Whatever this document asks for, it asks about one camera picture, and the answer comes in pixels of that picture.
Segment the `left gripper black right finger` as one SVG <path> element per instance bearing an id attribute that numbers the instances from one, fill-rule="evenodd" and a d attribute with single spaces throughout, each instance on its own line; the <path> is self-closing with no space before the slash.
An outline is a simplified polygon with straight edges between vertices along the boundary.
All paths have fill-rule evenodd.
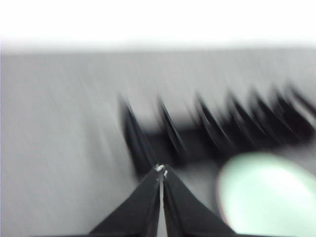
<path id="1" fill-rule="evenodd" d="M 173 169 L 166 169 L 163 175 L 163 208 L 169 235 L 235 234 L 193 195 Z"/>

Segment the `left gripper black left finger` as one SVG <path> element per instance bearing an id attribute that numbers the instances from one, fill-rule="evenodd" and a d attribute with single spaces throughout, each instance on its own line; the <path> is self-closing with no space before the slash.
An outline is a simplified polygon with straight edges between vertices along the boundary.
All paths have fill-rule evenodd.
<path id="1" fill-rule="evenodd" d="M 156 235 L 160 212 L 160 172 L 156 165 L 133 193 L 91 231 L 91 235 Z"/>

